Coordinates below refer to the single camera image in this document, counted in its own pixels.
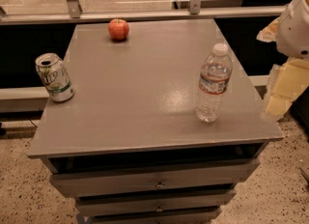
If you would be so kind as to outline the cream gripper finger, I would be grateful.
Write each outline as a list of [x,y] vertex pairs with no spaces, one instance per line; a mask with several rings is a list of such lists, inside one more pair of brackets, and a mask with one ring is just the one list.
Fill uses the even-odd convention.
[[262,117],[281,119],[308,87],[308,59],[289,57],[281,67],[274,65],[269,73]]
[[272,20],[267,27],[258,33],[256,39],[260,42],[276,42],[278,22],[279,18]]

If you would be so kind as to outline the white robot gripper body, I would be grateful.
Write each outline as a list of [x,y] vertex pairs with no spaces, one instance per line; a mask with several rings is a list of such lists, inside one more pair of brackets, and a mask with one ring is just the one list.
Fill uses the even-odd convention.
[[288,57],[309,58],[309,0],[292,0],[277,26],[277,50]]

